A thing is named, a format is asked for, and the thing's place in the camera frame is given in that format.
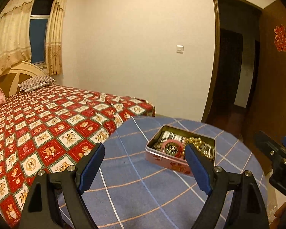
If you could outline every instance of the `table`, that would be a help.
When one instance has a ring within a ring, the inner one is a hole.
[[[98,228],[190,229],[207,198],[193,177],[151,164],[145,146],[163,124],[215,139],[216,165],[228,172],[250,170],[267,204],[266,180],[251,151],[233,135],[196,121],[135,117],[104,142],[105,158],[90,190],[82,197]],[[227,194],[216,228],[223,228],[233,192]],[[63,219],[71,225],[63,196]]]

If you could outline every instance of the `metal bolt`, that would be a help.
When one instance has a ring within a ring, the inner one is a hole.
[[[245,173],[245,175],[248,176],[248,177],[251,177],[251,176],[252,176],[252,172],[249,171],[249,170],[245,170],[244,173]]]
[[[215,170],[216,172],[222,172],[222,168],[221,168],[220,166],[215,166],[215,167],[214,167],[214,170]]]
[[[38,171],[38,175],[39,176],[43,176],[45,174],[45,171],[43,169],[41,169],[40,171]]]
[[[67,170],[72,172],[72,171],[75,170],[75,166],[74,165],[70,165],[70,166],[68,166]]]

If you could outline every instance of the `wooden headboard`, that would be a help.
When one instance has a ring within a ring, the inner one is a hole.
[[[20,62],[0,75],[0,88],[6,97],[15,95],[20,92],[18,84],[36,76],[47,76],[47,74],[31,63]]]

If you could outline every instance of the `striped pillow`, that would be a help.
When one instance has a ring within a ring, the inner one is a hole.
[[[42,88],[42,87],[45,87],[45,86],[48,86],[48,85],[51,85],[51,84],[52,84],[52,83],[39,84],[39,85],[37,85],[37,86],[34,86],[34,87],[31,87],[31,88],[26,89],[24,92],[25,92],[25,93],[29,93],[29,92],[31,92],[31,91],[33,91],[33,90],[40,89],[40,88]]]
[[[56,82],[56,80],[54,80],[52,77],[39,76],[39,77],[32,77],[28,80],[25,80],[21,84],[18,84],[18,86],[20,87],[20,91],[22,91],[22,90],[26,90],[26,89],[35,87],[35,86],[40,85],[40,84],[52,83],[52,82]]]

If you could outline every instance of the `metal tin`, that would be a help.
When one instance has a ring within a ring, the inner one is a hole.
[[[152,137],[152,139],[147,143],[146,145],[146,152],[145,152],[145,158],[147,161],[157,164],[159,166],[175,170],[181,173],[184,173],[189,176],[193,176],[190,167],[188,166],[188,163],[186,160],[178,157],[174,157],[171,155],[168,155],[166,153],[163,153],[161,151],[157,151],[153,149],[152,147],[157,143],[157,140],[161,136],[161,134],[164,131],[170,131],[172,133],[175,133],[177,135],[180,135],[182,137],[190,138],[190,137],[195,137],[198,138],[200,137],[202,141],[205,143],[215,147],[215,139],[209,138],[207,136],[201,135],[201,134],[196,134],[190,131],[185,131],[177,127],[172,127],[168,125],[163,125],[159,131]]]

